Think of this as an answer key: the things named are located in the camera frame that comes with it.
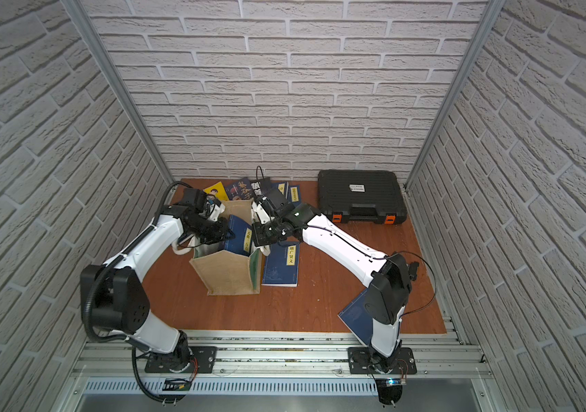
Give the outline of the aluminium frame post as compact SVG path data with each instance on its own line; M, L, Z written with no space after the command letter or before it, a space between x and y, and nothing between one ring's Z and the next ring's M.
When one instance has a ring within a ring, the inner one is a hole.
M483 49L484 44L487 41L490 32L492 31L492 28L495 25L496 20L502 12L505 3L505 0L488 1L486 7L484 8L483 15L481 17L479 24L477 25L475 34L470 40L468 48L466 48L466 52L462 60L460 61L454 79L450 83L447 94L444 100L442 101L442 105L437 115L435 116L435 120L432 127L430 128L428 137L425 139L423 147L419 152L418 158L416 159L413 168L408 175L408 178L404 185L404 189L406 192L411 188L411 185L417 180L418 175L420 175L423 163L425 163L426 159L430 155L430 150L432 149L435 140L439 136L440 128L442 127L444 121L448 118L450 111L452 110L455 102L459 98L459 94L462 92L464 86L466 85L468 77L471 73L473 66L475 65L479 53Z
M128 120L131 125L133 125L138 138L145 146L145 149L155 164L157 171L159 171L165 182L174 182L175 179L172 173L169 171L164 158L147 128L145 120L134 103L125 82L122 80L119 70L114 65L109 52L105 48L104 43L95 29L92 19L86 13L83 3L77 0L63 0L61 3L73 22L73 25L75 25L79 31L81 38L88 46L91 55L94 57L99 70L103 73L110 89L115 94L121 108L128 116Z

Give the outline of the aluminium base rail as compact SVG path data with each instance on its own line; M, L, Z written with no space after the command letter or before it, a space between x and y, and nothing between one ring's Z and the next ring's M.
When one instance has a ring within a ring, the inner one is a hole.
M358 358L349 333L190 331L198 374L190 371L140 371L143 385L165 396L192 395L339 395L374 396L375 372L357 374ZM482 350L461 343L453 332L404 335L411 350L388 383L401 379L405 388L423 379L464 380L479 395L494 374ZM75 362L61 396L68 402L84 395L141 393L125 343L87 343Z

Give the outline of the aluminium frame post left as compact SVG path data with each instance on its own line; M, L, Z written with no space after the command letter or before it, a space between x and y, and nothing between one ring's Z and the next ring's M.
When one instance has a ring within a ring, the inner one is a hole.
M121 108L128 116L128 120L131 125L133 125L138 138L145 146L145 149L155 164L157 171L159 171L165 182L174 182L175 179L172 173L169 171L164 158L147 128L145 120L134 103L125 82L122 80L119 70L114 65L109 52L105 48L104 43L95 29L92 19L86 13L83 3L77 0L63 0L61 3L73 22L73 25L75 25L79 31L81 38L88 46L91 55L94 57L99 70L103 73L110 89L115 94Z

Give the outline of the blue book yellow label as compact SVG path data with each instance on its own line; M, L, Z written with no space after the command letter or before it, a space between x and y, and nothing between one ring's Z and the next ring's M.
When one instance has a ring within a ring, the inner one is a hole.
M288 181L276 182L274 185L285 196L289 197L290 184Z
M289 187L288 199L293 204L300 204L302 202L301 201L301 192L300 192L300 186L299 185L291 185Z

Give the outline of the yellow cartoon cover book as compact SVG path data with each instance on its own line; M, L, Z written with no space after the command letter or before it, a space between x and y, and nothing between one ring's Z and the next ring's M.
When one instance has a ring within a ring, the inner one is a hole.
M217 182L214 185L205 188L204 192L209 196L215 197L222 203L230 200L222 182Z

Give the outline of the blue book yellow label rightmost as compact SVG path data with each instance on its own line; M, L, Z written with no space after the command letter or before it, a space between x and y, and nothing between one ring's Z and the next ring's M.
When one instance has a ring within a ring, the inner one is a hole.
M291 185L289 187L288 199L293 204L300 204L302 202L301 201L301 192L300 192L300 186L299 185Z

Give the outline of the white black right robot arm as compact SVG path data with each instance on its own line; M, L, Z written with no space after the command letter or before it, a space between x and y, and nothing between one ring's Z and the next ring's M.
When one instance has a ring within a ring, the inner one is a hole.
M339 262L366 288L365 309L372 319L368 346L376 360L390 360L400 345L399 330L416 271L399 253L379 252L338 228L315 207L293 204L277 188L252 204L253 240L260 249L294 237Z

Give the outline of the dark portrait book gold title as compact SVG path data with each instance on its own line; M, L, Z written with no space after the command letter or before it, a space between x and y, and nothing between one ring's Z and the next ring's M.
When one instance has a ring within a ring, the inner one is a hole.
M250 200L255 197L249 178L241 178L224 185L224 190L230 201Z

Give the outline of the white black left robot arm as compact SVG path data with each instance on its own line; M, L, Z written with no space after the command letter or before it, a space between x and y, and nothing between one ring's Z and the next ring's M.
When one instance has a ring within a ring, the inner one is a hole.
M147 227L103 264L80 274L81 320L87 337L98 343L125 341L143 352L170 355L184 346L183 333L152 313L143 287L147 272L172 245L197 238L214 245L234 237L223 203L214 195L186 187L183 198L166 204L165 193Z

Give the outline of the black plastic tool case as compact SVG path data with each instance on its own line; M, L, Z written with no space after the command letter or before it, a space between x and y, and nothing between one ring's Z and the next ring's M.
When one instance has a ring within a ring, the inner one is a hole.
M392 172L322 170L318 190L319 209L334 223L399 225L408 216L399 182Z

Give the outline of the aluminium frame post right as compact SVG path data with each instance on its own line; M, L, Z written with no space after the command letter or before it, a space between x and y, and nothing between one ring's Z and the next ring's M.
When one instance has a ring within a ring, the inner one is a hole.
M435 120L432 127L430 128L428 137L425 139L423 147L419 152L418 158L416 159L413 168L408 175L408 178L404 185L404 189L406 192L411 188L411 185L417 180L418 175L420 175L423 163L425 163L426 159L430 155L430 150L432 149L435 140L439 136L440 128L442 127L444 121L448 118L450 111L452 110L455 102L459 98L459 94L462 92L464 86L466 85L468 77L471 73L473 66L475 65L479 53L483 49L484 44L487 41L490 32L492 31L492 28L495 25L496 20L502 12L505 3L505 0L488 1L486 7L484 8L483 15L481 17L479 24L477 25L475 34L470 40L468 48L466 48L466 52L462 60L460 61L454 79L450 83L447 94L444 100L442 101L442 105L437 115L435 116Z

